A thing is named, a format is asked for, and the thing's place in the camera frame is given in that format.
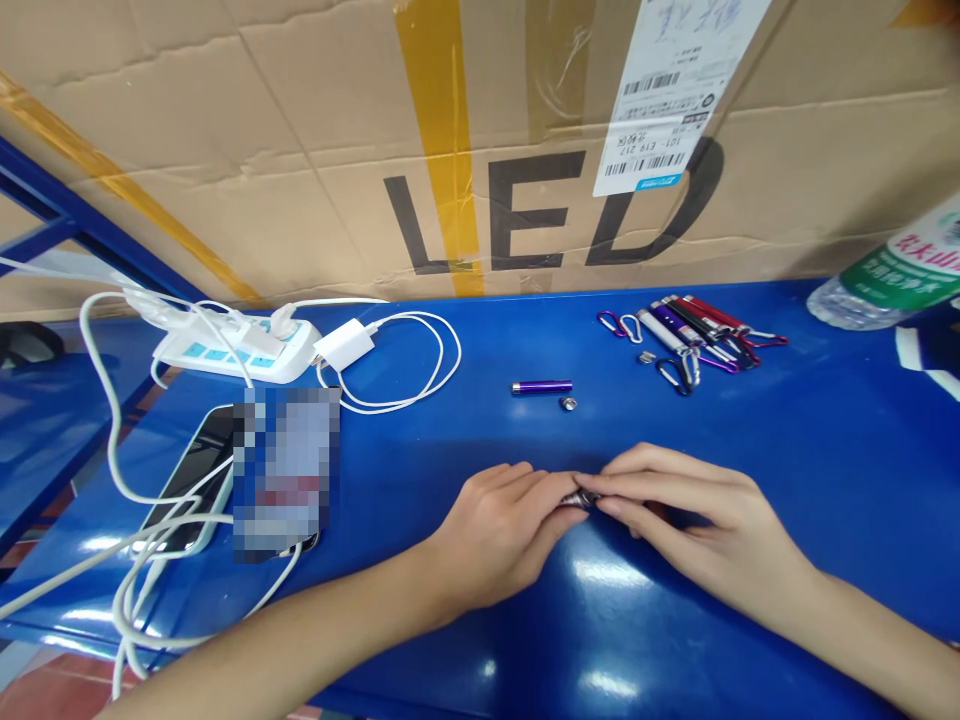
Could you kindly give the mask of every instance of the barcode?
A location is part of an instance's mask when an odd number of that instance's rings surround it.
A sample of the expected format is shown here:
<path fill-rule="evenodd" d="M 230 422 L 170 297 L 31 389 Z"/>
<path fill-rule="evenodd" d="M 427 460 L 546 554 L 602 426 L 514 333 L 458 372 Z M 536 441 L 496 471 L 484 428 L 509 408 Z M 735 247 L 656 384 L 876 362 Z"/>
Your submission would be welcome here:
<path fill-rule="evenodd" d="M 677 80 L 680 79 L 680 73 L 667 73 L 666 75 L 651 75 L 650 77 L 644 78 L 643 80 L 637 80 L 632 83 L 627 83 L 627 86 L 623 89 L 624 95 L 633 95 L 638 92 L 646 92 L 647 90 L 656 90 L 657 88 L 670 87 L 675 85 Z"/>
<path fill-rule="evenodd" d="M 630 162 L 625 163 L 614 163 L 613 165 L 607 165 L 603 171 L 604 177 L 610 177 L 611 175 L 623 175 L 625 172 L 636 172 L 637 170 L 643 169 L 643 160 L 631 160 Z"/>
<path fill-rule="evenodd" d="M 670 165 L 679 165 L 686 157 L 686 153 L 673 153 L 672 155 L 661 155 L 650 160 L 647 167 L 656 170 L 658 167 L 669 167 Z"/>

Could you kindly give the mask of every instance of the bottle label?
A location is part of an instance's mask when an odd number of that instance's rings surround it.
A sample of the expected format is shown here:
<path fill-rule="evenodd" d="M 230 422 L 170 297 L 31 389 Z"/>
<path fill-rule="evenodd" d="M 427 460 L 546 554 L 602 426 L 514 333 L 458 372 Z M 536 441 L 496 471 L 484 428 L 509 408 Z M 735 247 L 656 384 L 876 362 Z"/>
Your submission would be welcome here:
<path fill-rule="evenodd" d="M 907 311 L 923 310 L 960 293 L 958 198 L 848 267 L 840 273 L 840 283 L 877 307 Z"/>

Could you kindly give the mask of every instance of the water bottle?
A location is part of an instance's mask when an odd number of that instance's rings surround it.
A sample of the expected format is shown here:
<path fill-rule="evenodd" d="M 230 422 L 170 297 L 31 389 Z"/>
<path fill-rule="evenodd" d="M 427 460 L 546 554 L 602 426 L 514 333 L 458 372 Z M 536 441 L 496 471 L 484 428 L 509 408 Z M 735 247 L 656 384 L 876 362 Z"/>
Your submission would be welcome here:
<path fill-rule="evenodd" d="M 807 309 L 844 330 L 880 330 L 960 293 L 960 192 L 813 291 Z"/>

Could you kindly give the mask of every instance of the forearm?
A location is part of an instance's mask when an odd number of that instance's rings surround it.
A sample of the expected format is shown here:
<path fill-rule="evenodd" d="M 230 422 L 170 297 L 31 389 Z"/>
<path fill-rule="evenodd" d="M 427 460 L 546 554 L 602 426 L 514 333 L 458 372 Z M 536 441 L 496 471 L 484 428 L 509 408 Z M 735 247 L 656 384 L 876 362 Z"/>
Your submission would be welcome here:
<path fill-rule="evenodd" d="M 779 627 L 911 717 L 960 717 L 960 653 L 831 576 Z"/>
<path fill-rule="evenodd" d="M 103 718 L 285 716 L 368 658 L 449 622 L 420 546 L 297 593 L 210 640 Z"/>

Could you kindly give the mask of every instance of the floor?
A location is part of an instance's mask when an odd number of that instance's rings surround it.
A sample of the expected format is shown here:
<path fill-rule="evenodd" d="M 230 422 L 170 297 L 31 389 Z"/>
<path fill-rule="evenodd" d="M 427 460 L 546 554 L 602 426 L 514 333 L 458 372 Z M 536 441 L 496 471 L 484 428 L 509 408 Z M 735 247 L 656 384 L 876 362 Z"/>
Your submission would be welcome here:
<path fill-rule="evenodd" d="M 110 699 L 112 673 L 109 662 L 40 649 L 24 672 L 0 693 L 0 718 L 91 720 Z M 132 688 L 138 682 L 128 670 L 124 688 Z M 316 720 L 320 717 L 320 708 L 305 705 L 287 717 L 288 720 Z"/>

